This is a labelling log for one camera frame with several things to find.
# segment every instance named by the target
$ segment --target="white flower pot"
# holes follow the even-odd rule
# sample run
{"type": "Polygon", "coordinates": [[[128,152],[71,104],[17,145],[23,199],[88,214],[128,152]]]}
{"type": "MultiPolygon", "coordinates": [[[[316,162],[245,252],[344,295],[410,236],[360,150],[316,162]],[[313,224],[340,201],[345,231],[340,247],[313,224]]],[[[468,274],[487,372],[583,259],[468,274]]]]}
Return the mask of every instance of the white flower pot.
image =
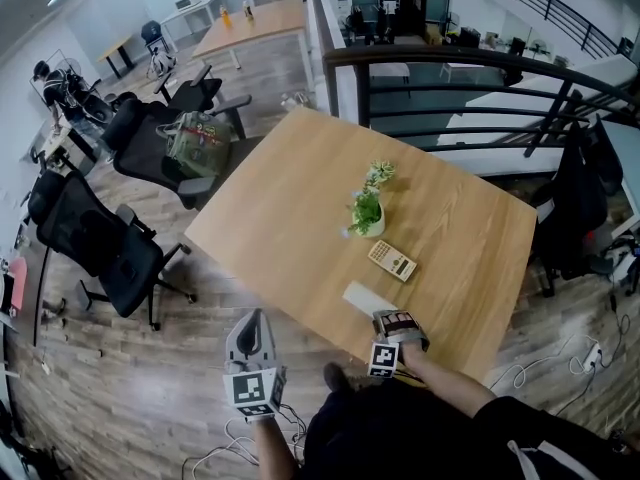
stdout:
{"type": "MultiPolygon", "coordinates": [[[[365,238],[373,238],[376,236],[380,236],[382,233],[384,233],[384,227],[385,227],[385,223],[384,223],[384,206],[382,206],[382,204],[380,205],[380,220],[378,222],[376,222],[375,224],[372,224],[369,227],[369,231],[367,231],[366,233],[362,234],[360,233],[360,231],[358,231],[356,229],[356,233],[360,236],[363,236],[365,238]]],[[[351,219],[352,222],[355,224],[356,219],[355,216],[353,214],[351,214],[351,219]]]]}

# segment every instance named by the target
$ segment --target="bottle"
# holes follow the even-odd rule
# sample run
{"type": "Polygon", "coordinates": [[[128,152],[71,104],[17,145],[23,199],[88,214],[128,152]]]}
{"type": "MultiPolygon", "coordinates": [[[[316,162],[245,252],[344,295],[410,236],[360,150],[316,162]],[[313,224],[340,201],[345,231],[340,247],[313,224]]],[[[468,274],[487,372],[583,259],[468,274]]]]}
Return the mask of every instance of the bottle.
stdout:
{"type": "Polygon", "coordinates": [[[247,17],[249,21],[253,20],[253,13],[251,12],[251,6],[249,2],[246,0],[242,3],[242,8],[244,9],[244,15],[247,17]]]}
{"type": "Polygon", "coordinates": [[[222,18],[223,23],[227,26],[227,27],[231,27],[231,18],[229,18],[229,12],[227,11],[227,9],[225,8],[224,5],[220,6],[220,17],[222,18]]]}

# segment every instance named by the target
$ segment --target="gray carpet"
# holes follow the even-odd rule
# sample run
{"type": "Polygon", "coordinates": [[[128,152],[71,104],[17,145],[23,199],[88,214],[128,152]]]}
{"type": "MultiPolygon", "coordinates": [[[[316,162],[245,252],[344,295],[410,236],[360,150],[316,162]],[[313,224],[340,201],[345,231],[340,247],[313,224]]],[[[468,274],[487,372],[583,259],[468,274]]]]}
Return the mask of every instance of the gray carpet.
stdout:
{"type": "MultiPolygon", "coordinates": [[[[410,85],[444,84],[447,83],[447,74],[440,71],[442,64],[420,63],[409,64],[411,76],[410,85]]],[[[475,68],[481,72],[478,74],[478,84],[503,86],[500,73],[495,68],[475,68]]],[[[451,75],[452,84],[475,82],[477,72],[474,70],[454,70],[451,75]]],[[[402,87],[403,80],[400,77],[374,77],[371,80],[372,87],[402,87]]],[[[487,94],[478,91],[413,91],[411,95],[407,91],[392,92],[371,95],[371,111],[401,111],[418,110],[444,107],[462,107],[467,102],[487,94]]],[[[446,128],[452,114],[431,114],[418,116],[381,117],[371,120],[371,128],[385,134],[398,132],[419,132],[425,129],[446,128]]],[[[416,135],[402,138],[403,142],[417,147],[433,146],[437,142],[437,135],[416,135]]]]}

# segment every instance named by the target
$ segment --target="black cap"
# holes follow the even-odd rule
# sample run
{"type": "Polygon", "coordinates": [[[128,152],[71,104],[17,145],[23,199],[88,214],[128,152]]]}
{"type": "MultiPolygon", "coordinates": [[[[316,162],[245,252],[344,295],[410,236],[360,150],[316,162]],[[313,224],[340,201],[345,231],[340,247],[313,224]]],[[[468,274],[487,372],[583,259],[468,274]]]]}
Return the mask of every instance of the black cap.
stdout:
{"type": "Polygon", "coordinates": [[[45,61],[41,60],[40,62],[38,62],[36,64],[36,67],[33,68],[33,81],[35,82],[39,76],[46,73],[48,68],[49,66],[45,61]]]}

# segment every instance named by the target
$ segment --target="calculator screen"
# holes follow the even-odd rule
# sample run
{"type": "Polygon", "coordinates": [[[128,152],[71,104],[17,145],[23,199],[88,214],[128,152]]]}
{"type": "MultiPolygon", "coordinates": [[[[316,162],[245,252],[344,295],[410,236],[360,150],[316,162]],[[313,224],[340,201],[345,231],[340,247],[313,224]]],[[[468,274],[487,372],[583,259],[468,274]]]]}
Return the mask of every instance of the calculator screen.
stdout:
{"type": "Polygon", "coordinates": [[[398,267],[398,275],[402,274],[402,271],[405,269],[405,267],[409,264],[409,262],[407,260],[404,260],[402,262],[402,265],[400,265],[398,267]]]}

